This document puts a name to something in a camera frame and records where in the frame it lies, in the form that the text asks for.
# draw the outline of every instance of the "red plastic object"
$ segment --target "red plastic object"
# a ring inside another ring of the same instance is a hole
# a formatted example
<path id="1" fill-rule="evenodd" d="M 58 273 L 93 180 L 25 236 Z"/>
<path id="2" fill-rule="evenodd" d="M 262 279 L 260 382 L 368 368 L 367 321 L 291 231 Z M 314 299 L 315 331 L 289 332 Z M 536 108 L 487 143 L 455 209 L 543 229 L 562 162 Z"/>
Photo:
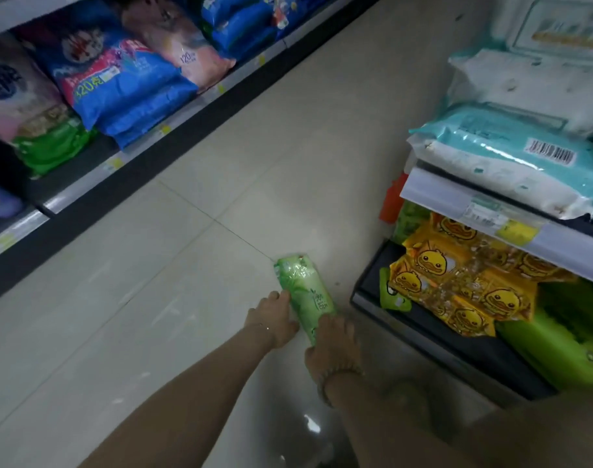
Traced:
<path id="1" fill-rule="evenodd" d="M 392 183 L 392 187 L 387 189 L 383 207 L 380 209 L 379 219 L 386 223 L 396 223 L 398 214 L 401 212 L 402 204 L 405 199 L 401 197 L 401 190 L 405 187 L 405 182 L 409 174 L 402 173 L 401 176 Z"/>

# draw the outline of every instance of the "hand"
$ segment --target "hand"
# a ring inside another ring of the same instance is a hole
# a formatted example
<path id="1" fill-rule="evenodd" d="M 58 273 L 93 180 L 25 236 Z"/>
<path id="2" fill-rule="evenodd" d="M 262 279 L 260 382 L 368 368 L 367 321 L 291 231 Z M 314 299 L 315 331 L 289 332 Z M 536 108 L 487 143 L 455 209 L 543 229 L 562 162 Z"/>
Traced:
<path id="1" fill-rule="evenodd" d="M 261 299 L 257 307 L 249 309 L 245 327 L 264 327 L 273 338 L 272 348 L 281 348 L 294 338 L 299 328 L 298 322 L 290 320 L 290 299 L 289 291 L 281 291 L 281 294 L 272 291 L 268 298 Z"/>
<path id="2" fill-rule="evenodd" d="M 318 320 L 316 346 L 305 351 L 305 366 L 318 383 L 327 370 L 361 368 L 361 350 L 355 339 L 355 325 L 339 315 L 323 314 Z"/>

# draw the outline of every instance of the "person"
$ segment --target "person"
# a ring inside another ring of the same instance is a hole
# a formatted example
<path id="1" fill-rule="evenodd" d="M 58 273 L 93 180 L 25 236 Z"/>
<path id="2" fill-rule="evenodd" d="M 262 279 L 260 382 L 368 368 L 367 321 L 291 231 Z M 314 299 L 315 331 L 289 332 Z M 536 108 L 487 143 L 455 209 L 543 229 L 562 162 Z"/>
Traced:
<path id="1" fill-rule="evenodd" d="M 298 328 L 290 321 L 290 293 L 271 292 L 249 309 L 236 335 L 150 396 L 80 467 L 201 467 L 257 365 Z M 458 451 L 412 427 L 367 384 L 352 322 L 323 315 L 305 364 L 339 412 L 361 468 L 399 461 L 416 467 L 471 466 Z"/>
<path id="2" fill-rule="evenodd" d="M 149 397 L 80 467 L 201 467 L 257 365 L 298 331 L 289 314 L 287 291 L 261 299 L 236 335 Z M 305 364 L 361 468 L 593 467 L 593 387 L 495 411 L 448 445 L 367 384 L 342 316 L 320 318 Z"/>

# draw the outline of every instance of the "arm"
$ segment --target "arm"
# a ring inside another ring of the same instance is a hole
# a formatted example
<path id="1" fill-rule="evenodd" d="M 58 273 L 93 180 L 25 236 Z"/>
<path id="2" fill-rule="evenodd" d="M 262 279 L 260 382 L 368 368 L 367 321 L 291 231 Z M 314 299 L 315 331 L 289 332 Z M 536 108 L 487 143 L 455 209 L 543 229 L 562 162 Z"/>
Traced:
<path id="1" fill-rule="evenodd" d="M 242 330 L 154 393 L 80 468 L 200 467 L 257 365 L 296 334 L 289 305 L 287 291 L 261 299 Z"/>
<path id="2" fill-rule="evenodd" d="M 355 327 L 342 317 L 321 317 L 316 341 L 316 347 L 309 348 L 305 357 L 315 381 L 327 369 L 361 366 Z M 381 398 L 357 373 L 333 374 L 326 381 L 324 392 L 339 412 L 361 468 L 471 466 L 453 448 L 412 427 L 394 405 Z"/>

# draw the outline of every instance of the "person's right arm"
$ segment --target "person's right arm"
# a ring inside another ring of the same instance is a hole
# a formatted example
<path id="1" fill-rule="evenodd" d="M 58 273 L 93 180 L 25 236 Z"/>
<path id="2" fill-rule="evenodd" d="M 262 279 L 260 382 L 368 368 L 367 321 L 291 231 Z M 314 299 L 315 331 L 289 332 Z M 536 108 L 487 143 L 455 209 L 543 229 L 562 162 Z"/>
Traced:
<path id="1" fill-rule="evenodd" d="M 360 366 L 353 324 L 340 316 L 323 315 L 316 330 L 316 346 L 307 350 L 305 364 L 316 382 L 326 370 Z M 324 392 L 339 412 L 360 468 L 472 466 L 435 436 L 412 427 L 362 376 L 336 373 L 327 379 Z"/>

